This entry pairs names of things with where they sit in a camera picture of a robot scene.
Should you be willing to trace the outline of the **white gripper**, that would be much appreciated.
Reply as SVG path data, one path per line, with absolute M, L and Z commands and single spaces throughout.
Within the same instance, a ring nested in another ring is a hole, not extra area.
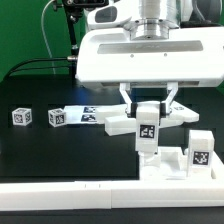
M 90 31 L 80 46 L 76 77 L 85 84 L 121 83 L 128 118 L 137 111 L 129 83 L 167 83 L 167 97 L 160 103 L 160 115 L 166 117 L 178 83 L 224 81 L 224 27 L 172 29 L 166 40 L 132 40 L 122 28 Z

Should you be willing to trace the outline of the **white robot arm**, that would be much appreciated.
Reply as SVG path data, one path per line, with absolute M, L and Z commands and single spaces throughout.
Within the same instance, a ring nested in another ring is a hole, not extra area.
M 77 79 L 85 86 L 127 91 L 165 87 L 160 113 L 170 113 L 180 87 L 216 87 L 224 81 L 224 27 L 205 20 L 197 0 L 119 0 L 87 16 Z

